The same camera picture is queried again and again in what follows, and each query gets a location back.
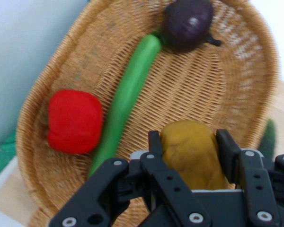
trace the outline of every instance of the eggplant stem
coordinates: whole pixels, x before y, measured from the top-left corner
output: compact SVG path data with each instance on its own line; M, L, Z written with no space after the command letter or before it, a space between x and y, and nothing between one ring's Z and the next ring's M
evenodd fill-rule
M218 39L214 39L211 34L209 34L206 38L206 42L214 45L214 46L221 46L222 41Z

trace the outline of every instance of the white wall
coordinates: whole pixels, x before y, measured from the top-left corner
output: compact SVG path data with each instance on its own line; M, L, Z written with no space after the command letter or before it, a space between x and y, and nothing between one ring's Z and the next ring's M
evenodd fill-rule
M0 143L87 0L0 0Z

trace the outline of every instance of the green cucumber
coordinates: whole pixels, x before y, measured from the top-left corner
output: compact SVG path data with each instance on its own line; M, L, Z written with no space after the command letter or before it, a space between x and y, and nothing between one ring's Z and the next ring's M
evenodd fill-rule
M106 159L115 156L127 119L161 48L162 44L156 36L146 35L133 53L107 114L100 143L94 151L90 176Z

